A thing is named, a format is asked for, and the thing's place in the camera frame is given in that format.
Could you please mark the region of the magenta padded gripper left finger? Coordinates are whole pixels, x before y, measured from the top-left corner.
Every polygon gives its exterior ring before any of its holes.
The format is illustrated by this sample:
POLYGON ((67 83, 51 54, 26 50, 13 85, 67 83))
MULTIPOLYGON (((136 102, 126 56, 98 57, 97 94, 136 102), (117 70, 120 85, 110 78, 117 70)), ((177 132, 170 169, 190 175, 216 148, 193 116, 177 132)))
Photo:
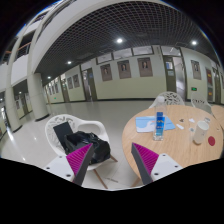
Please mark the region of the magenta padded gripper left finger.
POLYGON ((44 170, 81 186, 93 153, 93 144, 87 144, 68 155, 57 156, 44 170))

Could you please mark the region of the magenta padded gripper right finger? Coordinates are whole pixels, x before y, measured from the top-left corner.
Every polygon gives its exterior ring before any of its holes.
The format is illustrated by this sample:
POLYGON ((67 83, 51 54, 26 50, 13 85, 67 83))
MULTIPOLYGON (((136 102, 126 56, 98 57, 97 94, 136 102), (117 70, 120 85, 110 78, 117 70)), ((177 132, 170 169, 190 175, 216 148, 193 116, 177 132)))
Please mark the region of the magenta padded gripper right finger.
POLYGON ((131 153, 144 185, 148 185, 182 169, 182 166, 168 154, 157 154, 137 143, 132 144, 131 153))

